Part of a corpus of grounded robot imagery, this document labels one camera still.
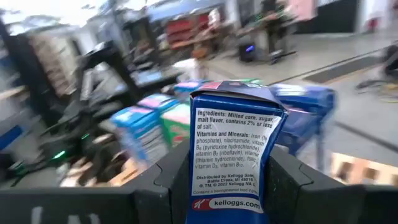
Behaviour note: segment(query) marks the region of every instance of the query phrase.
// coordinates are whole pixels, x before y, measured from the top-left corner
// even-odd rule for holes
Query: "floor stripe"
[[[354,57],[350,57],[350,58],[347,58],[347,59],[344,59],[344,60],[341,60],[341,61],[338,61],[338,62],[335,62],[335,63],[331,63],[329,65],[325,65],[325,66],[320,67],[320,68],[316,68],[316,69],[313,69],[313,70],[310,70],[310,71],[307,71],[307,72],[300,73],[298,75],[294,75],[292,77],[288,77],[288,78],[285,78],[285,79],[278,80],[276,82],[266,83],[266,85],[272,85],[272,84],[276,84],[276,83],[280,83],[280,82],[285,82],[287,80],[292,80],[294,78],[299,78],[299,77],[304,76],[304,75],[308,75],[308,74],[311,74],[311,73],[319,72],[320,70],[324,70],[324,69],[330,68],[330,67],[335,67],[335,66],[337,66],[339,64],[342,64],[342,63],[345,63],[345,62],[349,62],[350,60],[355,60],[355,59],[363,57],[363,56],[371,55],[371,54],[374,54],[374,53],[379,52],[379,51],[384,50],[384,49],[385,49],[385,47],[383,47],[381,49],[377,49],[377,50],[372,50],[370,52],[359,54],[359,55],[356,55]],[[235,78],[235,79],[240,79],[241,78],[241,77],[238,77],[235,74],[233,74],[233,73],[231,73],[231,72],[229,72],[227,70],[224,70],[224,69],[222,69],[222,68],[220,68],[220,67],[218,67],[217,65],[214,65],[214,64],[210,64],[209,63],[209,68],[213,69],[215,72],[220,73],[220,75],[226,75],[227,77],[231,77],[231,78]]]
[[[361,136],[362,138],[365,138],[365,139],[367,139],[367,140],[369,140],[371,142],[374,142],[374,143],[376,143],[376,144],[378,144],[378,145],[380,145],[382,147],[385,147],[386,149],[390,149],[390,150],[392,150],[394,152],[398,152],[398,146],[396,146],[395,144],[389,143],[389,142],[387,142],[387,141],[385,141],[383,139],[379,139],[379,138],[377,138],[377,137],[375,137],[373,135],[370,135],[370,134],[365,133],[365,132],[363,132],[361,130],[358,130],[356,128],[348,126],[347,124],[343,124],[343,123],[341,123],[339,121],[335,121],[335,124],[337,126],[343,128],[346,131],[349,131],[349,132],[354,133],[354,134],[356,134],[358,136]]]
[[[367,72],[368,70],[373,69],[373,68],[376,68],[377,66],[379,66],[379,65],[371,65],[371,66],[369,66],[369,67],[359,69],[359,70],[357,70],[357,71],[355,71],[355,72],[350,72],[350,73],[347,73],[347,74],[345,74],[345,75],[342,75],[342,76],[333,78],[333,79],[331,79],[331,80],[329,80],[329,81],[327,81],[327,82],[325,82],[325,83],[322,83],[322,84],[323,84],[323,85],[329,85],[329,84],[331,84],[331,83],[334,83],[334,82],[343,80],[343,79],[345,79],[345,78],[348,78],[348,77],[350,77],[350,76],[352,76],[352,75],[357,75],[357,74],[359,74],[359,73]]]

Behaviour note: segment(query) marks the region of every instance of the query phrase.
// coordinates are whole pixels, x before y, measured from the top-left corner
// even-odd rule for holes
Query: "cardboard box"
[[[159,112],[159,114],[162,114],[164,111],[177,104],[178,100],[172,96],[159,93],[147,96],[138,102],[139,106],[156,110]]]
[[[230,81],[237,81],[237,82],[244,82],[244,83],[255,83],[255,84],[262,84],[262,81],[258,78],[243,78],[240,80],[230,80]]]
[[[165,137],[171,147],[180,144],[190,137],[190,106],[181,104],[166,111],[161,120],[165,129]]]
[[[271,92],[289,108],[314,113],[321,121],[335,109],[336,93],[325,86],[274,84]]]
[[[189,81],[189,82],[181,82],[174,86],[174,92],[176,95],[181,94],[189,94],[192,91],[199,89],[203,84],[203,81]]]
[[[289,111],[289,117],[279,134],[277,144],[286,146],[289,154],[306,165],[328,174],[331,151],[327,147],[317,150],[318,141],[322,141],[318,135],[317,117],[305,111]]]
[[[150,109],[132,106],[111,117],[121,144],[137,161],[151,166],[168,153],[159,115]]]

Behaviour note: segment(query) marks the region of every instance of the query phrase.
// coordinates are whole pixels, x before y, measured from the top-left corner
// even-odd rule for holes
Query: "blue cereal box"
[[[192,91],[199,89],[202,86],[202,84],[203,84],[202,81],[181,82],[174,86],[174,92],[176,94],[182,94],[182,93],[189,94]]]
[[[191,98],[187,223],[267,223],[264,166],[287,110],[255,83],[205,83]]]
[[[135,160],[151,166],[168,152],[158,114],[132,106],[112,115],[121,144]]]
[[[320,119],[329,115],[335,108],[336,93],[325,86],[278,83],[269,89],[283,104],[316,114]]]
[[[297,156],[301,147],[317,134],[317,117],[309,112],[289,110],[289,117],[279,134],[277,144],[289,148],[289,154]]]

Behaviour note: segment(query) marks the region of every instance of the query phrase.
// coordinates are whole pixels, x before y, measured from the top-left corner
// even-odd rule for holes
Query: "stacked boxes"
[[[188,96],[191,92],[199,89],[204,81],[189,81],[189,82],[181,82],[174,86],[174,92],[177,96],[182,98]]]
[[[164,138],[168,143],[170,142],[168,140],[168,137],[165,135],[165,133],[167,133],[167,127],[164,125],[164,122],[161,120],[160,117],[165,111],[177,104],[178,100],[165,94],[153,94],[151,96],[145,97],[140,102],[138,102],[139,106],[150,108],[156,112],[157,119],[159,120],[159,123],[162,124]]]
[[[148,166],[168,152],[159,115],[154,110],[132,106],[111,117],[125,150]]]

